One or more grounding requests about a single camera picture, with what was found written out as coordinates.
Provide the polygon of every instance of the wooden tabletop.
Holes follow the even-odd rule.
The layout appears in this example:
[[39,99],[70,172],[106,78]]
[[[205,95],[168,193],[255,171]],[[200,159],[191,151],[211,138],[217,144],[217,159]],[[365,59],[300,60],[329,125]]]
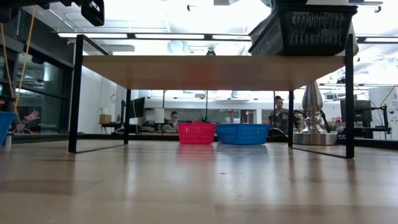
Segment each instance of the wooden tabletop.
[[131,90],[295,90],[344,57],[84,56],[83,66]]

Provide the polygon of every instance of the red object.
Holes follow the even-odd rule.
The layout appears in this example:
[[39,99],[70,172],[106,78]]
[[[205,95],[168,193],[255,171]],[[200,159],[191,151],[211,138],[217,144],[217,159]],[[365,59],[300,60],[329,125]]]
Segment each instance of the red object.
[[211,144],[214,141],[217,124],[179,123],[181,144]]

